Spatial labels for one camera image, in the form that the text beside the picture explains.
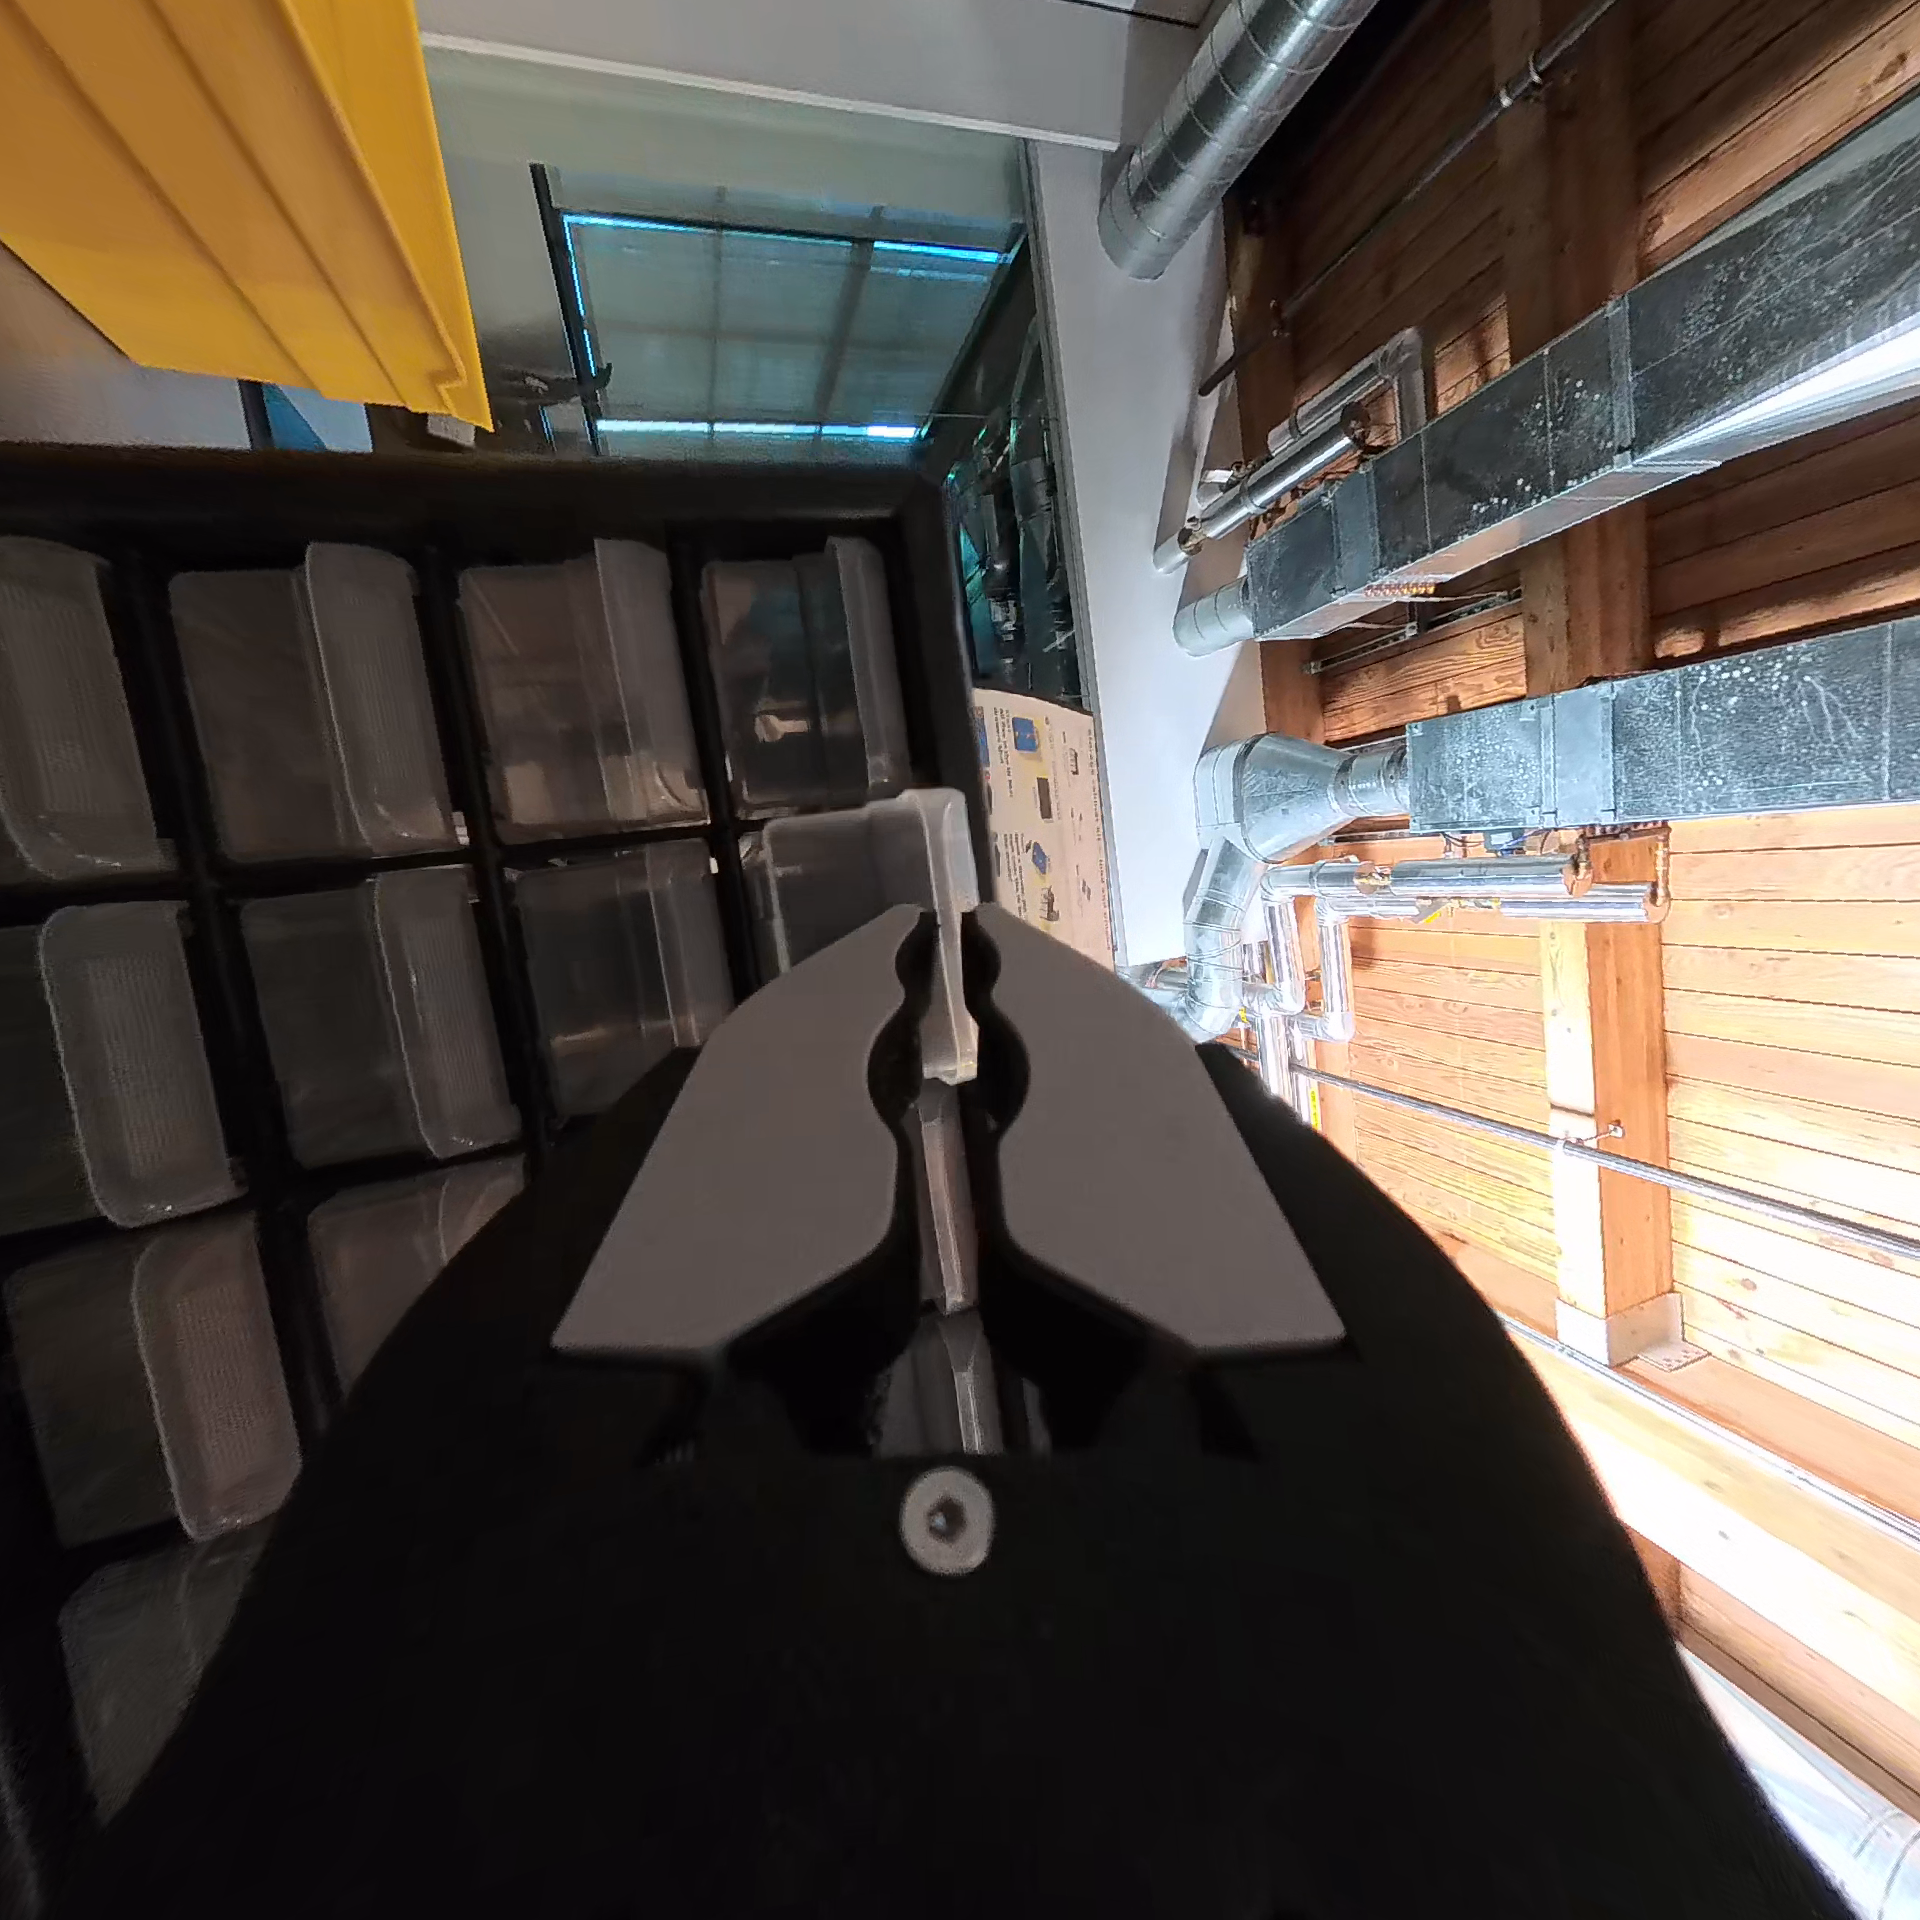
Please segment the round spiral metal duct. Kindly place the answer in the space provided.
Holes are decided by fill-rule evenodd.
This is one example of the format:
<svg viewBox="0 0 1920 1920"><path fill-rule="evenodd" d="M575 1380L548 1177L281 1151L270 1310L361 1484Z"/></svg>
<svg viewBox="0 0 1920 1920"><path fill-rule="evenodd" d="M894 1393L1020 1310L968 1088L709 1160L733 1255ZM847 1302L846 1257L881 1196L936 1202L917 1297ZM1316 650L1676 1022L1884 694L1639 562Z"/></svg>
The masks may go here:
<svg viewBox="0 0 1920 1920"><path fill-rule="evenodd" d="M1322 78L1374 1L1226 1L1097 213L1113 266L1164 273Z"/></svg>

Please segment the instruction poster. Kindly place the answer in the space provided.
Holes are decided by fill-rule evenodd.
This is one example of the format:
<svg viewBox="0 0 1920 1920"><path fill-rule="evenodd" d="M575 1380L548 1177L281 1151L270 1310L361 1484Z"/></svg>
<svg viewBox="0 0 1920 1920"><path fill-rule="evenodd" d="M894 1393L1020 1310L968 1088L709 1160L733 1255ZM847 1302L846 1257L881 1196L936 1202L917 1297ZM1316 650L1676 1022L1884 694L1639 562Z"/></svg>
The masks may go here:
<svg viewBox="0 0 1920 1920"><path fill-rule="evenodd" d="M1113 897L1089 714L974 689L991 895L1020 921L1113 969Z"/></svg>

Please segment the yellow plastic bin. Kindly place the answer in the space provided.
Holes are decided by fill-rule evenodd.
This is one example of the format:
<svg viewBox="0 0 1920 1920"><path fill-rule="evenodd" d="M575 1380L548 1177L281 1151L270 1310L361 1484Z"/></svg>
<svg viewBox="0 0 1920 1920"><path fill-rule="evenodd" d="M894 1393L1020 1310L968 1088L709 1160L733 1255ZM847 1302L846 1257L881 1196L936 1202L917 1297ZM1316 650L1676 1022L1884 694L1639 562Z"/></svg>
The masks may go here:
<svg viewBox="0 0 1920 1920"><path fill-rule="evenodd" d="M492 429L409 1L5 1L1 237L144 368Z"/></svg>

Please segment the rectangular metal duct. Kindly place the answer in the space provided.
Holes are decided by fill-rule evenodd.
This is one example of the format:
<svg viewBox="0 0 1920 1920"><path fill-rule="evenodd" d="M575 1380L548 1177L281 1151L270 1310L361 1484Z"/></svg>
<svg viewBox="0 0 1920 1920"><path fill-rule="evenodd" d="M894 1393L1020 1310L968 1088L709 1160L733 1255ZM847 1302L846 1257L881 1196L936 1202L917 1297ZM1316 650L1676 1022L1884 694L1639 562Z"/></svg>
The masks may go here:
<svg viewBox="0 0 1920 1920"><path fill-rule="evenodd" d="M1917 622L1438 714L1406 748L1416 832L1908 804Z"/></svg>
<svg viewBox="0 0 1920 1920"><path fill-rule="evenodd" d="M1749 452L1914 397L1917 100L1888 108L1308 496L1174 615L1186 656L1309 640Z"/></svg>

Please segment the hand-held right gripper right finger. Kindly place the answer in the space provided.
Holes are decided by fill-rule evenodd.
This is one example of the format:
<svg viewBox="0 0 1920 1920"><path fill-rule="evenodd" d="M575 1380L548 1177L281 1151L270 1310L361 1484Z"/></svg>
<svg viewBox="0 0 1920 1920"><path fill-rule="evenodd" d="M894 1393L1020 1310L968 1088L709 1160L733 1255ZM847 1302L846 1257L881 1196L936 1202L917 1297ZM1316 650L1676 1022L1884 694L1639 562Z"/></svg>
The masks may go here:
<svg viewBox="0 0 1920 1920"><path fill-rule="evenodd" d="M1346 1328L1184 1031L996 905L966 929L981 1305L1060 1450L1252 1454L1232 1385Z"/></svg>

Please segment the ribbed metal duct elbow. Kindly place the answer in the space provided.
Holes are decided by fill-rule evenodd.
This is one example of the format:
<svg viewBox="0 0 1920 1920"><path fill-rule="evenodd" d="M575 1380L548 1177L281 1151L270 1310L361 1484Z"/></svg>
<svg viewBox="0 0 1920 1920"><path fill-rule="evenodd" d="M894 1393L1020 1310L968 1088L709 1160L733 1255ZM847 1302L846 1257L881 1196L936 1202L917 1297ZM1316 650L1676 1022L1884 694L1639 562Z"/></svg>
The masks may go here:
<svg viewBox="0 0 1920 1920"><path fill-rule="evenodd" d="M1398 740L1332 750L1282 734L1210 748L1193 769L1200 853L1184 886L1184 992L1173 1015L1200 1042L1220 1039L1245 1010L1305 1007L1305 960L1290 909L1265 908L1276 978L1248 969L1264 873L1318 845L1335 826L1407 810L1407 750Z"/></svg>

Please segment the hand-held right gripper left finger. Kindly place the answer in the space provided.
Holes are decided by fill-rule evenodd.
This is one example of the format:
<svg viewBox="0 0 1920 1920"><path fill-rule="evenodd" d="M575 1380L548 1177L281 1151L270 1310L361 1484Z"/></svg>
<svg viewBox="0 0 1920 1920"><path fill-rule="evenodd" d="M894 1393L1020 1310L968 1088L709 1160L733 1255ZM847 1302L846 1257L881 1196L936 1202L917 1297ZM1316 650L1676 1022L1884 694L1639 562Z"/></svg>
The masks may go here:
<svg viewBox="0 0 1920 1920"><path fill-rule="evenodd" d="M703 1420L769 1404L865 1454L920 1318L904 1122L936 948L890 905L744 999L703 1045L560 1313L558 1359L690 1385Z"/></svg>

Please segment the silver insulated pipe run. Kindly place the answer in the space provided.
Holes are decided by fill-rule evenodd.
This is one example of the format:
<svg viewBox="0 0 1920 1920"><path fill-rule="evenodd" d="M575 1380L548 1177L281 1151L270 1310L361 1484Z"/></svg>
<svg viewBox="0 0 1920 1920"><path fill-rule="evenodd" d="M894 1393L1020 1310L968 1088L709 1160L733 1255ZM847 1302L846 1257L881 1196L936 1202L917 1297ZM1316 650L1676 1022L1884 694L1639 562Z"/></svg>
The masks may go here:
<svg viewBox="0 0 1920 1920"><path fill-rule="evenodd" d="M1512 921L1658 924L1670 902L1668 866L1666 839L1644 832L1582 836L1570 853L1268 866L1257 897L1270 969L1242 970L1242 1007L1303 1039L1346 1042L1354 1031L1351 924L1425 924L1455 905Z"/></svg>

